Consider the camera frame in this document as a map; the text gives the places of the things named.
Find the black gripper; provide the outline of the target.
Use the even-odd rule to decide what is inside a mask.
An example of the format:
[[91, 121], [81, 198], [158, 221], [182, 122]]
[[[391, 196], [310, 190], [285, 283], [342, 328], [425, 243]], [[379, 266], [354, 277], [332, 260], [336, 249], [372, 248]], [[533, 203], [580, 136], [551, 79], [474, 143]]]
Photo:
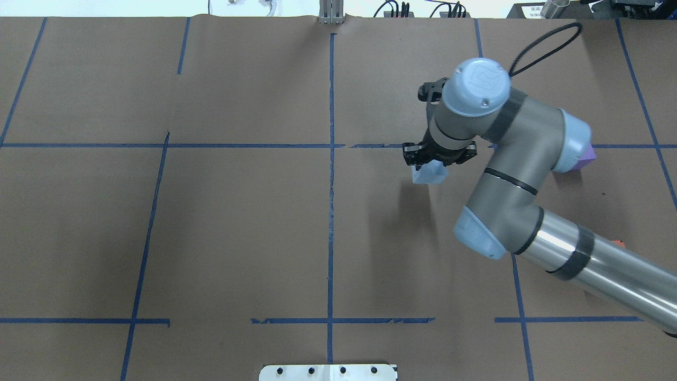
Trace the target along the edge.
[[477, 156], [477, 145], [471, 140], [464, 149], [446, 149], [433, 140], [423, 140], [420, 144], [403, 143], [403, 158], [406, 166], [419, 171], [432, 161], [441, 162], [444, 167], [461, 165]]

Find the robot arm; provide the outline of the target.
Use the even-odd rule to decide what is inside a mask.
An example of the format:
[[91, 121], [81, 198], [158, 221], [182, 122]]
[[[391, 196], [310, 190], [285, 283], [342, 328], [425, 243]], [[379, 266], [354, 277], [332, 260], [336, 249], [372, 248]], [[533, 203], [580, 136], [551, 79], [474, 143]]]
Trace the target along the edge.
[[587, 123], [513, 87], [488, 58], [422, 84], [418, 99], [425, 135], [402, 148], [415, 184], [442, 183], [448, 166], [476, 156], [476, 138], [495, 146], [455, 223], [460, 242], [494, 260], [522, 256], [675, 336], [675, 273], [535, 203], [549, 173], [570, 171], [589, 147]]

